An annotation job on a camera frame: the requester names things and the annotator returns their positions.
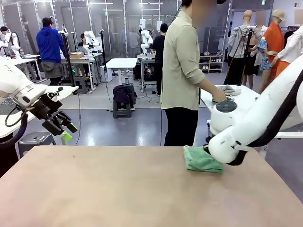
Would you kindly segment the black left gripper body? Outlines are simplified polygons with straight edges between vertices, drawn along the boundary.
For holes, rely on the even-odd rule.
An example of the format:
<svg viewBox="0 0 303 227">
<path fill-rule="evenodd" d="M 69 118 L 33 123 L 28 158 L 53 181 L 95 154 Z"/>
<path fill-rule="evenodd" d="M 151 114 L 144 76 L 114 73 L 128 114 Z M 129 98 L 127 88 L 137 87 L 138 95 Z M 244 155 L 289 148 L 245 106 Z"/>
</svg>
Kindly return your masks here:
<svg viewBox="0 0 303 227">
<path fill-rule="evenodd" d="M 62 106 L 58 96 L 58 92 L 47 92 L 41 95 L 35 103 L 35 117 L 44 120 L 42 126 L 53 135 L 57 135 L 57 129 L 63 129 L 57 118 L 60 113 L 59 108 Z"/>
</svg>

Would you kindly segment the person's right hand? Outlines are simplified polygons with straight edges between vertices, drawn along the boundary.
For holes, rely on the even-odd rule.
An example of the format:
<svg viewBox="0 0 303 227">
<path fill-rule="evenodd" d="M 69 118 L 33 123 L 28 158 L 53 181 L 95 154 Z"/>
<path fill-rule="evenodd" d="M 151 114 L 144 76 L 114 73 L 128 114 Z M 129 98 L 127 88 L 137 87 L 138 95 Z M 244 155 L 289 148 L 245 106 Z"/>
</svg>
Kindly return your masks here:
<svg viewBox="0 0 303 227">
<path fill-rule="evenodd" d="M 227 99 L 225 93 L 222 90 L 216 90 L 212 93 L 213 101 L 218 103 Z"/>
</svg>

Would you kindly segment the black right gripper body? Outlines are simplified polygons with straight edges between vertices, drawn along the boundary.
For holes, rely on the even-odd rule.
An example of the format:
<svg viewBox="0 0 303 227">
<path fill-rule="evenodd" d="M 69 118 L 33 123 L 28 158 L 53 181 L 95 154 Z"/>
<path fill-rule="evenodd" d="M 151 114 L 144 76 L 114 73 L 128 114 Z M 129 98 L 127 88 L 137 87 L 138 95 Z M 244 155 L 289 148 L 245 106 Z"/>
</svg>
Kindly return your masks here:
<svg viewBox="0 0 303 227">
<path fill-rule="evenodd" d="M 213 146 L 210 144 L 211 139 L 214 135 L 207 136 L 205 139 L 205 144 L 203 145 L 203 149 L 206 153 L 213 153 L 214 149 Z"/>
</svg>

